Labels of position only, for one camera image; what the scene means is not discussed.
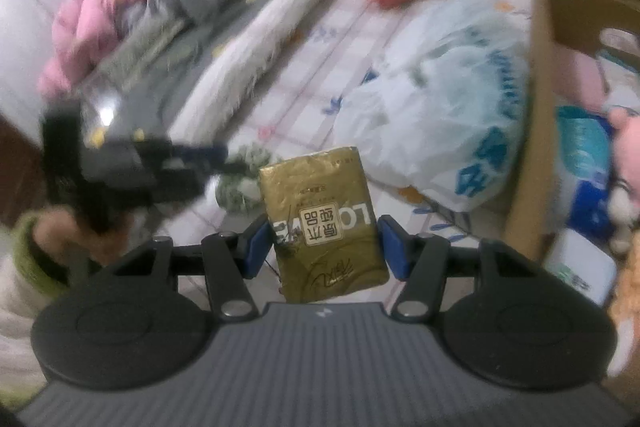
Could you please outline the green sleeve forearm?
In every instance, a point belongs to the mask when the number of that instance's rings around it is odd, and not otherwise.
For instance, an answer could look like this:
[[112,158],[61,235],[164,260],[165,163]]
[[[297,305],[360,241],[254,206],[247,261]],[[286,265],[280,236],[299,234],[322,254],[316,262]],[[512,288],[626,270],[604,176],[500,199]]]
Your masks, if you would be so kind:
[[32,325],[38,314],[67,286],[40,268],[32,240],[38,213],[18,221],[10,251],[1,256],[1,404],[17,410],[40,392],[46,377],[32,350]]

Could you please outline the person left hand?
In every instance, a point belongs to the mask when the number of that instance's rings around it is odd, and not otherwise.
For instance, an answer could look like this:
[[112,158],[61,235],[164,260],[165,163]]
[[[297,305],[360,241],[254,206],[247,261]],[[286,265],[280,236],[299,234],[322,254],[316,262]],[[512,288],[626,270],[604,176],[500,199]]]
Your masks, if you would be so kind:
[[126,251],[132,217],[121,217],[110,231],[99,234],[65,207],[39,213],[32,228],[35,244],[57,265],[68,268],[73,251],[82,251],[98,265],[110,265]]

